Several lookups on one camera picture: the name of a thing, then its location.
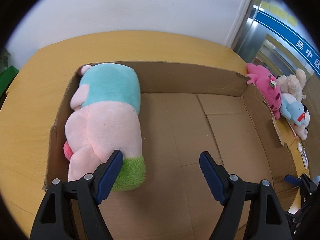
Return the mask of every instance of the blue sign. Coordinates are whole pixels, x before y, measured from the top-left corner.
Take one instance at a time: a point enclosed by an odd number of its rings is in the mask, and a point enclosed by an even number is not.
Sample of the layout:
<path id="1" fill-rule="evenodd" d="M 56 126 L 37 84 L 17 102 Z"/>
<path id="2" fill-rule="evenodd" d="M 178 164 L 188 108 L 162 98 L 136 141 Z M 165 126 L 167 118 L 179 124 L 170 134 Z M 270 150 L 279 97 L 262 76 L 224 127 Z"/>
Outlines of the blue sign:
<path id="1" fill-rule="evenodd" d="M 293 29 L 265 12 L 258 11 L 254 20 L 289 43 L 309 63 L 320 78 L 320 56 L 304 38 L 297 34 Z"/>

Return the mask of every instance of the green fuzzy fabric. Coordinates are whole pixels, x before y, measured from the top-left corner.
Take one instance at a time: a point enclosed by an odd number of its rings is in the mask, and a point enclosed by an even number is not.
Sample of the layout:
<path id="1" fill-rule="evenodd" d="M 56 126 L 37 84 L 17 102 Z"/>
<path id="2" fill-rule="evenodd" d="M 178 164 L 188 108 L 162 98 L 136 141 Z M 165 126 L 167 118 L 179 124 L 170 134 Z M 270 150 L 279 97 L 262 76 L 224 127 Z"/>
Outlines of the green fuzzy fabric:
<path id="1" fill-rule="evenodd" d="M 113 185 L 113 191 L 131 190 L 144 182 L 146 166 L 143 156 L 123 160 L 120 173 Z"/>

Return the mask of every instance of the pink plush ear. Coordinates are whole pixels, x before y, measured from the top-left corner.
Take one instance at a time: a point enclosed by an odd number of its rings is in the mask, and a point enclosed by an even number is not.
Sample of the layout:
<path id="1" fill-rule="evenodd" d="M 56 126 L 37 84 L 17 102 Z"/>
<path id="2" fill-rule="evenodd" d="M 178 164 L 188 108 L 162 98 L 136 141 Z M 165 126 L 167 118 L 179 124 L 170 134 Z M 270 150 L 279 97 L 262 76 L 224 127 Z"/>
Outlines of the pink plush ear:
<path id="1" fill-rule="evenodd" d="M 250 80 L 247 81 L 247 84 L 255 84 L 255 82 L 256 82 L 257 79 L 259 78 L 258 75 L 256 75 L 256 74 L 251 74 L 251 73 L 248 73 L 247 76 L 251 78 Z"/>
<path id="2" fill-rule="evenodd" d="M 248 73 L 256 74 L 258 76 L 268 76 L 270 75 L 270 71 L 266 69 L 264 66 L 255 65 L 252 63 L 247 63 L 247 71 Z"/>
<path id="3" fill-rule="evenodd" d="M 73 151 L 71 150 L 68 141 L 66 141 L 64 143 L 63 152 L 64 152 L 64 156 L 67 158 L 67 160 L 70 161 L 71 156 L 73 155 Z"/>
<path id="4" fill-rule="evenodd" d="M 83 76 L 90 68 L 92 68 L 91 65 L 84 65 L 78 68 L 77 72 L 80 76 Z"/>
<path id="5" fill-rule="evenodd" d="M 83 84 L 81 85 L 77 91 L 74 93 L 73 97 L 70 101 L 70 107 L 73 110 L 79 110 L 81 108 L 81 105 L 85 102 L 87 99 L 89 93 L 89 85 Z"/>

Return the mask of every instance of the pink plush nose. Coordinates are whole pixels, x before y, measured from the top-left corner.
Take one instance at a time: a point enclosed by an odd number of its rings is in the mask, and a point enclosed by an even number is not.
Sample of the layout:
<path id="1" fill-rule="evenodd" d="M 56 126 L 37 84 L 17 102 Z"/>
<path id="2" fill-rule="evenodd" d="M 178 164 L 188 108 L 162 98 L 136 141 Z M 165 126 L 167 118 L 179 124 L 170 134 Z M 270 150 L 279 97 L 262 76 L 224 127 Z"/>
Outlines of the pink plush nose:
<path id="1" fill-rule="evenodd" d="M 68 161 L 70 161 L 71 156 L 73 155 L 73 151 L 70 148 L 68 141 L 64 143 L 63 152 Z"/>

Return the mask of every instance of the plush toy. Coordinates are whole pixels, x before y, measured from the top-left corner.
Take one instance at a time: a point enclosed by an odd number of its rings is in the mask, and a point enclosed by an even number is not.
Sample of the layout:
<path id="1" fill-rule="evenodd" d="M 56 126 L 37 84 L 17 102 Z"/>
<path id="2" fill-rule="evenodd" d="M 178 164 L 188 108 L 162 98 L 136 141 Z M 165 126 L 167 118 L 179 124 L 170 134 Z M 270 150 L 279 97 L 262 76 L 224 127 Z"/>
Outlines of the plush toy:
<path id="1" fill-rule="evenodd" d="M 302 94 L 302 90 L 306 84 L 307 77 L 305 72 L 297 68 L 296 75 L 289 76 L 278 76 L 277 85 L 280 87 L 282 93 L 289 93 L 293 95 L 299 102 L 305 98 L 305 95 Z"/>
<path id="2" fill-rule="evenodd" d="M 277 86 L 276 78 L 268 69 L 263 66 L 252 63 L 247 64 L 248 74 L 251 79 L 248 84 L 253 83 L 260 90 L 266 99 L 276 119 L 280 118 L 280 107 L 282 103 L 281 91 Z"/>
<path id="3" fill-rule="evenodd" d="M 86 65 L 78 73 L 83 77 L 70 102 L 74 113 L 65 125 L 64 151 L 70 158 L 68 180 L 93 173 L 114 150 L 120 150 L 124 162 L 113 189 L 140 186 L 145 164 L 137 74 L 130 67 L 114 63 Z"/>
<path id="4" fill-rule="evenodd" d="M 307 107 L 299 102 L 293 95 L 282 93 L 281 114 L 294 126 L 307 126 Z"/>
<path id="5" fill-rule="evenodd" d="M 303 124 L 301 126 L 297 126 L 296 124 L 294 124 L 292 126 L 293 130 L 301 138 L 301 140 L 305 140 L 309 133 L 307 126 L 310 123 L 310 114 L 308 110 L 306 111 L 305 120 L 306 120 L 306 124 Z"/>
<path id="6" fill-rule="evenodd" d="M 315 179 L 313 180 L 313 182 L 318 186 L 318 185 L 319 185 L 319 182 L 320 182 L 320 176 L 317 175 L 317 176 L 315 177 Z"/>

